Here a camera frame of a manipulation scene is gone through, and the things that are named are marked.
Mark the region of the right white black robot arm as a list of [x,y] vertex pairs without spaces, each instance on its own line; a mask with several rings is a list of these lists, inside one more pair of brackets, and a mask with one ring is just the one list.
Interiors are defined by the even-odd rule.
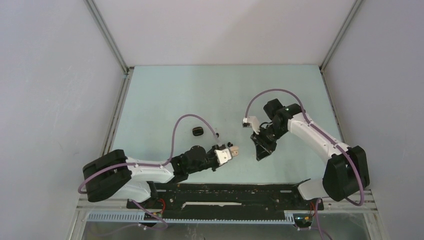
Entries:
[[245,116],[243,127],[253,130],[250,136],[255,145],[256,160],[270,156],[277,141],[286,133],[303,140],[325,163],[321,179],[306,179],[292,187],[291,204],[304,209],[311,200],[330,198],[336,202],[346,200],[354,193],[363,193],[370,185],[365,150],[351,147],[328,134],[310,120],[309,115],[297,104],[284,106],[278,99],[268,101],[263,107],[269,118],[260,123],[255,116]]

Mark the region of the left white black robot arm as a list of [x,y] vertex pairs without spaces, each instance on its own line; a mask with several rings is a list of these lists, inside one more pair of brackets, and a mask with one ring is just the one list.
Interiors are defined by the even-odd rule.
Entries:
[[82,168],[84,181],[78,192],[87,195],[91,203],[128,199],[153,208],[158,202],[154,184],[180,183],[190,174],[215,171],[231,159],[231,151],[223,145],[214,145],[209,151],[195,145],[165,163],[135,159],[116,149]]

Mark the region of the black charging case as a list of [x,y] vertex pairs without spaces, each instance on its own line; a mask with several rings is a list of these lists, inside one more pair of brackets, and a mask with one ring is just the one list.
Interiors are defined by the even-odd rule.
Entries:
[[197,126],[192,129],[192,135],[195,137],[202,136],[203,134],[204,134],[204,129],[201,126]]

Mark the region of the beige earbud charging case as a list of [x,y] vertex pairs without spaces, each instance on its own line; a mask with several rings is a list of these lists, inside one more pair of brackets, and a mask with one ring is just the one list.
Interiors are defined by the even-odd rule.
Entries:
[[232,157],[236,157],[236,156],[239,155],[239,147],[232,146],[232,147],[229,148],[229,150],[230,150],[230,154],[231,154]]

